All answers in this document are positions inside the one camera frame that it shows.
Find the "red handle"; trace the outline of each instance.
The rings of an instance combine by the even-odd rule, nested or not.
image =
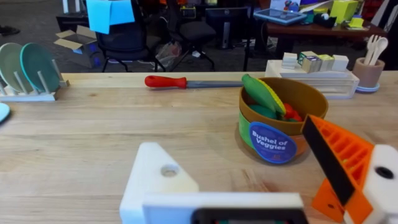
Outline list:
[[[157,75],[145,77],[145,85],[148,87],[179,87],[187,88],[187,78],[169,78]]]

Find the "red toy tomato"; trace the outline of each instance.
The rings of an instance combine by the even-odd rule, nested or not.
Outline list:
[[[294,111],[293,119],[298,121],[298,122],[302,122],[303,121],[303,119],[300,117],[300,115],[297,113],[297,111]]]
[[[284,118],[289,119],[289,118],[293,118],[294,116],[294,110],[292,108],[292,106],[290,106],[287,103],[284,103],[285,109],[286,109],[286,114],[284,116]]]

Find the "white container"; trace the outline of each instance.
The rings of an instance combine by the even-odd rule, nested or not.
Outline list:
[[[268,60],[265,77],[291,78],[319,90],[327,99],[350,99],[359,79],[349,70],[307,73],[296,64],[294,70],[282,68],[281,60]]]

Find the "desk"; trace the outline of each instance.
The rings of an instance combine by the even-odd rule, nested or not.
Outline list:
[[[364,21],[364,27],[369,27],[369,30],[348,30],[341,25],[337,25],[331,29],[324,28],[318,24],[300,25],[294,24],[283,26],[273,22],[266,22],[262,27],[262,38],[267,40],[269,36],[278,37],[278,43],[275,50],[276,59],[282,59],[284,52],[292,52],[294,40],[296,39],[314,39],[326,37],[370,37],[371,35],[380,35],[385,37],[387,33],[371,24]],[[249,58],[249,52],[245,53],[245,62]],[[247,63],[244,64],[243,70],[247,70]]]
[[[0,125],[1,223],[120,224],[119,204],[143,141],[159,142],[202,191],[300,192],[310,223],[332,223],[310,206],[324,178],[310,151],[284,166],[264,165],[244,151],[237,140],[239,88],[154,91],[144,86],[146,75],[65,73],[71,85],[58,101],[9,103],[12,116]],[[326,119],[398,147],[398,72],[384,72],[380,83],[375,94],[330,100]]]

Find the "dish rack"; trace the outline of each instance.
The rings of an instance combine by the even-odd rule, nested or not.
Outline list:
[[[55,62],[54,59],[52,60],[52,63],[55,68],[55,71],[57,72],[58,76],[60,77],[59,87],[55,91],[53,91],[53,92],[49,91],[49,88],[47,87],[47,84],[43,78],[42,71],[37,71],[37,74],[40,78],[40,82],[42,83],[45,91],[44,92],[39,91],[38,89],[36,89],[35,86],[33,86],[30,83],[31,87],[33,88],[33,91],[29,93],[26,90],[26,87],[24,86],[24,84],[22,83],[22,80],[20,77],[20,75],[23,75],[23,74],[19,74],[17,71],[15,71],[14,72],[15,78],[17,79],[18,84],[22,88],[23,92],[18,93],[10,86],[3,87],[3,85],[0,83],[0,101],[2,101],[2,102],[35,102],[35,101],[55,101],[55,100],[57,100],[57,92],[58,92],[59,88],[69,86],[69,80],[63,79],[63,77],[60,73],[60,70],[58,69],[57,63]]]
[[[327,99],[350,99],[359,83],[359,78],[349,70],[307,73],[299,64],[294,70],[282,68],[281,60],[268,60],[265,77],[291,78],[306,83]]]

